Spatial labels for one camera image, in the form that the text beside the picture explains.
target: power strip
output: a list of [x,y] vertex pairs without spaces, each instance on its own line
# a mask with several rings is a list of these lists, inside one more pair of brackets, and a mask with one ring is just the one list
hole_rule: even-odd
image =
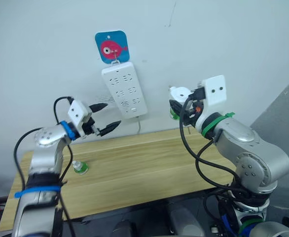
[[134,65],[131,62],[103,69],[102,77],[126,119],[147,113],[145,99]]

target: fish sticker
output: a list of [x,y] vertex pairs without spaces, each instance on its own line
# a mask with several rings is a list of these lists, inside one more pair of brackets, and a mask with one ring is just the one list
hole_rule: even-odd
[[121,63],[129,60],[127,37],[123,31],[96,33],[95,42],[103,62],[110,64],[116,58]]
[[115,59],[115,54],[118,58],[123,50],[128,51],[128,47],[125,46],[122,48],[119,44],[112,40],[106,40],[101,44],[101,53],[104,57],[111,60]]

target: black cable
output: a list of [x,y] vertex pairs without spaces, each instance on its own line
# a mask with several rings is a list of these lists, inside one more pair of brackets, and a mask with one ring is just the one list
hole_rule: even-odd
[[22,140],[23,140],[27,135],[29,135],[30,133],[35,132],[35,131],[37,131],[37,130],[40,130],[40,129],[41,129],[41,127],[35,128],[35,129],[33,129],[33,130],[28,131],[27,133],[25,133],[25,134],[24,134],[23,136],[21,136],[21,138],[17,141],[17,143],[16,143],[16,145],[15,145],[15,147],[14,147],[14,152],[13,152],[14,162],[15,162],[15,166],[16,166],[17,171],[18,171],[18,173],[20,174],[20,177],[21,177],[21,180],[22,180],[22,191],[25,189],[25,178],[24,178],[24,175],[23,175],[23,171],[22,171],[22,169],[21,169],[21,167],[20,167],[20,164],[18,163],[18,160],[17,160],[17,149],[18,149],[20,143],[22,142]]
[[64,203],[64,201],[63,201],[63,199],[62,199],[61,193],[59,193],[59,200],[60,200],[62,209],[63,209],[63,211],[65,212],[65,215],[66,215],[66,218],[67,218],[67,221],[68,221],[68,225],[69,225],[69,229],[70,229],[71,236],[72,236],[72,237],[75,237],[74,227],[73,227],[72,221],[71,221],[71,219],[70,219],[69,213],[68,213],[68,211],[67,211],[67,209],[66,209],[65,203]]
[[[57,106],[58,101],[63,100],[63,99],[67,99],[70,104],[73,101],[73,98],[71,96],[62,96],[62,97],[59,97],[58,99],[55,100],[55,102],[54,102],[54,115],[55,115],[55,119],[56,119],[57,124],[59,123],[59,119],[58,119],[58,116],[57,116],[56,106]],[[62,173],[62,175],[61,175],[61,177],[59,179],[60,182],[62,182],[63,178],[65,177],[65,175],[66,175],[66,173],[67,173],[68,169],[70,168],[70,166],[72,164],[72,161],[73,161],[73,152],[71,150],[71,147],[69,145],[67,145],[67,147],[68,147],[68,150],[70,152],[70,161],[69,161],[67,167],[65,168],[64,172]]]
[[224,167],[222,165],[218,165],[218,164],[215,164],[215,163],[212,163],[212,162],[209,162],[209,161],[206,161],[206,160],[203,160],[200,158],[201,154],[213,143],[213,140],[211,140],[208,144],[206,144],[199,152],[198,154],[195,154],[194,151],[190,148],[189,144],[187,143],[187,140],[185,138],[185,135],[184,135],[184,129],[183,129],[183,118],[184,118],[184,111],[185,111],[185,108],[187,107],[187,104],[189,102],[190,98],[188,97],[184,103],[184,105],[182,106],[182,109],[181,109],[181,112],[180,112],[180,134],[181,134],[181,139],[183,141],[183,144],[185,146],[185,148],[187,149],[187,151],[196,159],[196,162],[195,162],[195,166],[196,166],[196,169],[197,169],[197,172],[199,173],[199,175],[205,180],[207,181],[208,183],[212,184],[213,186],[215,187],[218,187],[218,188],[222,188],[222,189],[225,189],[225,190],[232,190],[232,191],[236,191],[236,192],[239,192],[239,193],[243,193],[246,197],[248,196],[248,192],[243,190],[243,189],[240,189],[240,188],[235,188],[235,187],[232,187],[232,186],[224,186],[224,185],[221,185],[221,184],[218,184],[214,181],[212,181],[211,179],[207,178],[203,173],[202,171],[200,170],[199,168],[199,162],[202,162],[206,165],[209,165],[209,166],[212,166],[214,168],[218,168],[218,169],[222,169],[222,170],[225,170],[229,173],[231,173],[234,178],[235,178],[235,181],[238,183],[240,182],[240,178],[239,176],[231,169],[227,168],[227,167]]

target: small plastic bottle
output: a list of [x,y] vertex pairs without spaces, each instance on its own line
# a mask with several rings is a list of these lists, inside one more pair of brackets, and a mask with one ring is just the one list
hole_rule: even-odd
[[87,163],[81,162],[81,161],[74,160],[72,161],[72,165],[74,167],[75,173],[78,173],[78,174],[85,174],[87,170],[89,169],[89,166],[87,165]]

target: pink fish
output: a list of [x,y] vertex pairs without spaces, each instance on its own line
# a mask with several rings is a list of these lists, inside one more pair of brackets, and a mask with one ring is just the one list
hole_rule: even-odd
[[112,40],[106,40],[101,44],[101,52],[104,57],[108,59],[115,59],[115,53],[116,57],[118,58],[121,54],[121,51],[128,50],[127,47],[121,47],[119,44]]

